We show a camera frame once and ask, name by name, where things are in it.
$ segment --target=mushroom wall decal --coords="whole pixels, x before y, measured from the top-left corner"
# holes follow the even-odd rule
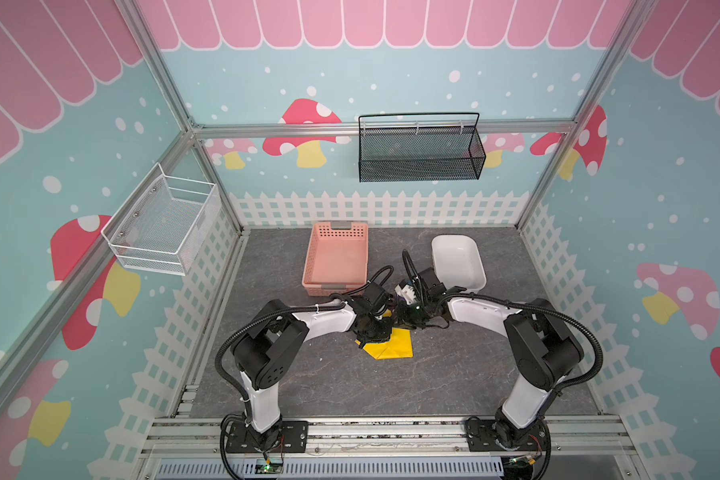
[[[0,414],[0,480],[14,480],[18,476],[29,438],[50,447],[61,434],[72,404],[46,402],[43,398],[68,367],[67,360],[39,362]]]
[[[684,266],[639,264],[635,286],[658,290],[643,298],[643,305],[654,321],[665,325],[682,311],[693,335],[704,340],[712,334],[720,318],[717,285],[704,270]]]
[[[530,152],[533,155],[550,154],[557,148],[557,144],[562,137],[562,134],[548,133],[530,146]],[[586,172],[590,176],[595,175],[603,164],[607,141],[608,121],[605,110],[597,105],[592,117],[586,122],[584,130],[576,140],[574,147],[563,160],[557,174],[560,178],[571,181],[574,177],[576,161],[581,158],[584,161]]]
[[[217,138],[205,140],[203,146],[206,148],[208,155],[213,160],[214,165],[221,165],[221,159],[224,159],[224,167],[228,170],[240,170],[246,167],[246,162],[240,158],[240,153],[248,154],[258,153],[259,150],[248,138]]]
[[[341,119],[327,106],[314,100],[295,100],[282,115],[280,124],[338,124]],[[268,138],[264,140],[264,151],[278,157],[294,148],[298,150],[296,165],[300,168],[319,168],[326,164],[326,156],[320,149],[321,141],[347,144],[349,137],[300,137]]]
[[[49,290],[55,289],[67,278],[98,238],[100,226],[109,218],[106,215],[83,216],[56,230],[50,239],[55,280],[48,283]],[[140,288],[141,276],[126,271],[112,258],[61,328],[67,348],[81,349],[94,338],[104,300],[112,303],[119,316],[125,316],[136,301]]]
[[[501,165],[501,152],[506,150],[518,154],[525,150],[525,138],[522,134],[488,134],[483,136],[483,148],[483,168],[495,168]]]

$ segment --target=light blue wall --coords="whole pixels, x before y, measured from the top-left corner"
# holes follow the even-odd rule
[[[616,343],[629,347],[629,367],[643,371],[632,377],[639,382],[625,384],[630,370],[606,361],[596,388],[608,410],[624,415],[657,480],[688,478],[678,462],[660,468],[674,448],[696,460],[693,478],[720,478],[720,378],[710,363],[720,321],[706,340],[692,334],[682,312],[659,324],[642,303],[656,291],[636,282],[639,264],[679,265],[707,272],[720,292],[720,116],[714,100],[691,98],[678,79],[632,58],[611,88],[600,103],[610,140],[600,170],[591,177],[579,161],[572,181],[556,178],[541,205],[567,255],[576,255],[576,270],[586,271],[605,322],[615,324]],[[544,279],[550,290],[558,287]],[[655,416],[630,393],[642,391],[657,397]],[[676,427],[674,435],[657,429],[657,420]],[[659,430],[671,437],[663,446],[654,442]]]
[[[54,232],[82,216],[112,215],[178,133],[146,64],[97,89],[85,104],[66,105],[48,131],[24,132],[22,149],[0,164],[0,351],[52,294]],[[58,179],[58,193],[44,188],[46,177]]]

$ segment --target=metal rail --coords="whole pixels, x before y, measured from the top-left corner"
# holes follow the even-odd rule
[[[614,43],[606,50],[605,55],[600,61],[600,65],[598,65],[595,71],[595,75],[586,88],[581,103],[574,115],[574,127],[563,137],[552,155],[550,162],[539,177],[539,181],[536,183],[536,187],[530,195],[525,208],[523,208],[523,211],[520,213],[517,224],[518,230],[525,228],[530,216],[534,210],[536,210],[536,206],[538,206],[541,199],[544,198],[558,169],[565,161],[570,150],[574,147],[575,142],[586,126],[586,122],[589,121],[600,98],[603,96],[611,80],[613,80],[616,71],[618,71],[624,62],[633,40],[640,32],[640,28],[643,26],[645,20],[648,19],[648,15],[656,3],[657,0],[633,1],[630,10],[624,16],[621,26],[619,26],[619,31],[614,37]]]

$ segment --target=yellow mushroom stem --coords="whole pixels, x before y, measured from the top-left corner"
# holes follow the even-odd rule
[[[326,156],[320,149],[320,140],[312,140],[296,147],[298,159],[296,165],[300,168],[320,168],[326,164]]]
[[[643,306],[650,313],[651,318],[657,323],[666,325],[670,321],[670,317],[680,312],[674,300],[661,292],[656,292],[653,296],[647,296],[643,299]]]
[[[483,168],[496,168],[501,165],[501,152],[503,150],[494,150],[485,154],[485,163]]]
[[[242,161],[239,153],[231,151],[224,155],[224,166],[228,170],[240,170],[246,167],[246,162]]]

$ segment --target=aluminum frame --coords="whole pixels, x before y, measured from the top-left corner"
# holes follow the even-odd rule
[[[159,160],[162,168],[168,173],[173,171],[194,141],[191,131],[178,135]],[[149,174],[142,179],[139,186],[126,199],[124,203],[126,208],[113,216],[113,220],[122,221],[124,212],[127,212],[136,201],[138,197],[136,193],[146,187],[152,179],[153,176]],[[105,238],[101,235],[96,236],[91,248],[6,353],[0,366],[0,414],[8,407],[10,399],[29,377],[34,366],[56,339],[61,327],[104,271],[112,256],[112,250]]]
[[[307,417],[307,450],[290,458],[449,456],[470,458],[464,416]],[[553,456],[614,456],[624,479],[649,477],[620,417],[547,416]],[[136,457],[131,480],[154,478],[164,458],[218,458],[220,418],[176,418],[155,421]],[[518,456],[533,452],[491,452]],[[232,456],[231,458],[255,457]]]
[[[536,210],[541,199],[544,198],[550,185],[552,185],[552,180],[558,169],[562,166],[568,153],[579,139],[581,132],[584,131],[586,122],[590,120],[605,90],[629,54],[632,42],[637,37],[637,34],[640,33],[643,23],[648,19],[648,16],[657,3],[658,0],[633,0],[630,10],[624,15],[621,21],[619,31],[614,36],[614,42],[606,50],[605,55],[600,60],[600,64],[597,66],[595,75],[586,86],[584,96],[574,115],[574,127],[560,141],[550,162],[541,173],[525,208],[520,212],[520,218],[516,225],[518,230],[525,228],[532,213]]]

